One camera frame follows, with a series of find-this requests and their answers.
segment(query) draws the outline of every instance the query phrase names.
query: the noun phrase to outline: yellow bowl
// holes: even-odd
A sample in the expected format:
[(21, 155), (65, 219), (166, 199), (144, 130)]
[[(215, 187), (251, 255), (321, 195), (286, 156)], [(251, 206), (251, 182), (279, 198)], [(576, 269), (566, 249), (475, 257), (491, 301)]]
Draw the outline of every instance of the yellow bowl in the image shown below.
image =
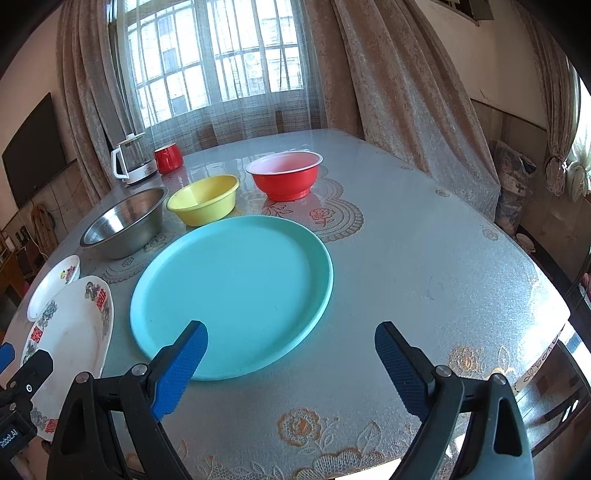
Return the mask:
[(240, 181), (234, 175), (198, 180), (171, 196), (166, 208), (189, 226), (202, 226), (224, 218), (236, 205)]

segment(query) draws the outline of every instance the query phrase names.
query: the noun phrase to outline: metal basin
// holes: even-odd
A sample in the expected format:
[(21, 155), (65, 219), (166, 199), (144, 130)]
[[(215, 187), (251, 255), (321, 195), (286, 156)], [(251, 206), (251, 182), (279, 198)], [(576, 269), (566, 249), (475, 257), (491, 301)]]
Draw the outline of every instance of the metal basin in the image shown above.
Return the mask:
[(137, 252), (162, 227), (163, 201), (168, 188), (136, 193), (103, 213), (80, 238), (82, 248), (96, 248), (107, 258), (123, 258)]

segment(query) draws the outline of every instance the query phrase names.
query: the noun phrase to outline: blue gripper pad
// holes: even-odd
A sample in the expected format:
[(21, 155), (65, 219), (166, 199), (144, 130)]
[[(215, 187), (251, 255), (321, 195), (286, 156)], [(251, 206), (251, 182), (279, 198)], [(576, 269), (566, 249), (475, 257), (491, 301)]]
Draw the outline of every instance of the blue gripper pad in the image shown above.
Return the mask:
[(433, 367), (431, 362), (420, 350), (406, 342), (392, 322), (380, 323), (374, 339), (378, 356), (404, 406), (411, 415), (416, 415), (424, 422), (430, 411), (430, 390), (435, 383), (430, 374)]
[(207, 329), (192, 320), (173, 345), (162, 348), (154, 357), (148, 382), (153, 398), (151, 411), (156, 420), (177, 407), (206, 349)]
[(14, 348), (10, 343), (0, 345), (0, 374), (14, 360)]

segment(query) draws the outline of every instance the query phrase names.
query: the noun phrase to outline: brown curtain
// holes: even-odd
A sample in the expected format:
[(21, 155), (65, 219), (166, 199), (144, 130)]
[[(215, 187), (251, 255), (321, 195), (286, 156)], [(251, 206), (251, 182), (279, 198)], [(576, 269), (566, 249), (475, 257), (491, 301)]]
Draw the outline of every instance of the brown curtain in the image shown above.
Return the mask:
[(550, 152), (544, 169), (546, 186), (559, 196), (564, 191), (566, 158), (579, 124), (579, 76), (550, 32), (524, 7), (516, 4), (530, 37), (541, 79)]
[(66, 0), (57, 38), (57, 70), (82, 180), (93, 204), (110, 192), (111, 147), (132, 131), (107, 29), (107, 0)]
[(329, 127), (355, 134), (361, 123), (367, 141), (492, 220), (499, 180), (486, 139), (445, 47), (414, 0), (304, 3)]

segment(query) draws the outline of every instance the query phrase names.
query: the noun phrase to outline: curtain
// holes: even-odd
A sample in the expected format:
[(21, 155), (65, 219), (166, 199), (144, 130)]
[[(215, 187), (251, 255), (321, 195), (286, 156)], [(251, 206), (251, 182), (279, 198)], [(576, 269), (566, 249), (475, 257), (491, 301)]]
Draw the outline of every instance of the curtain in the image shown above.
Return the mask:
[(534, 49), (542, 85), (550, 152), (544, 168), (546, 186), (559, 196), (564, 191), (566, 160), (579, 123), (579, 77), (546, 28), (524, 7), (516, 5)]
[(319, 48), (329, 127), (354, 132), (358, 112), (367, 141), (494, 219), (499, 180), (482, 128), (446, 49), (414, 0), (331, 2), (332, 12), (326, 1), (304, 0)]
[(580, 91), (579, 126), (566, 170), (566, 187), (573, 202), (591, 191), (591, 96), (582, 81)]
[(106, 0), (66, 0), (57, 37), (57, 72), (77, 162), (90, 201), (114, 185), (110, 150), (131, 126), (117, 86)]
[(121, 89), (146, 148), (183, 154), (326, 126), (298, 0), (119, 0)]

